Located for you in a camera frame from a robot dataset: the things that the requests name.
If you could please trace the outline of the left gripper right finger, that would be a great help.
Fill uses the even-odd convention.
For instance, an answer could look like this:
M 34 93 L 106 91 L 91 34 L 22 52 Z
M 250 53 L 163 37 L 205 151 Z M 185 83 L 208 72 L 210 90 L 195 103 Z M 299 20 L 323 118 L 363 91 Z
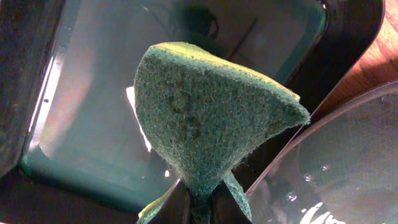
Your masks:
M 252 224 L 224 182 L 211 195 L 211 224 Z

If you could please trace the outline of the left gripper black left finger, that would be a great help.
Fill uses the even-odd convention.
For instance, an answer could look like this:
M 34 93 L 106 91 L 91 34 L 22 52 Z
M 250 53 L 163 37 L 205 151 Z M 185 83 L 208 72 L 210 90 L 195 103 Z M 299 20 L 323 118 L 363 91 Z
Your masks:
M 160 210 L 148 224 L 190 224 L 191 207 L 191 192 L 181 180 L 178 180 Z

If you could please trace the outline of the green scouring sponge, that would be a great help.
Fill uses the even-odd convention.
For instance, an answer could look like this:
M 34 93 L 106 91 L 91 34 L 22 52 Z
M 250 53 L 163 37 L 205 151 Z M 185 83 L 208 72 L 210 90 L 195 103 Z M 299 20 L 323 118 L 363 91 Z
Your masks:
M 220 183 L 251 218 L 233 169 L 267 140 L 310 122 L 294 92 L 186 42 L 147 49 L 134 77 L 134 114 L 193 194 L 195 223 L 209 222 L 210 195 Z

